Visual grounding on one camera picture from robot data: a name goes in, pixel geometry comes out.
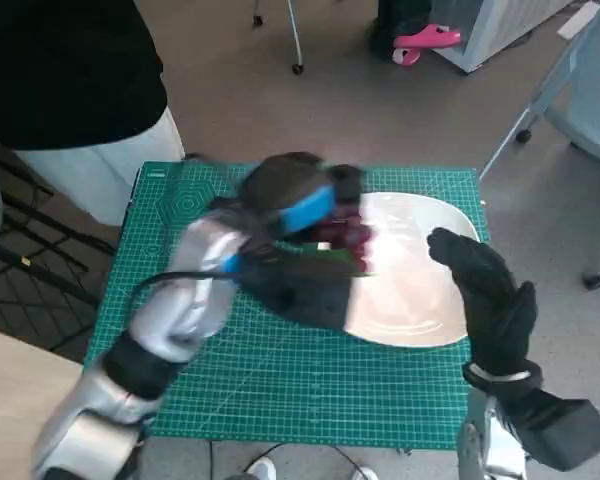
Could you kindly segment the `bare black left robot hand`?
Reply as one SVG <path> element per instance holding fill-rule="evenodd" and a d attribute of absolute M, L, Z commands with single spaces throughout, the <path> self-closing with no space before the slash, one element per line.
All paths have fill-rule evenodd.
<path fill-rule="evenodd" d="M 364 173 L 326 166 L 309 152 L 266 158 L 239 184 L 237 198 L 273 239 L 284 239 L 328 219 L 359 213 Z"/>

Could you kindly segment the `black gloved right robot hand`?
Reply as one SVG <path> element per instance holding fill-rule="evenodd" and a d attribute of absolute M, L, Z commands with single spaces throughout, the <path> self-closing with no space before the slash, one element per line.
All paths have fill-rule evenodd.
<path fill-rule="evenodd" d="M 515 282 L 488 244 L 438 227 L 427 237 L 430 257 L 449 268 L 464 304 L 471 363 L 493 378 L 535 369 L 528 360 L 536 324 L 535 286 Z"/>

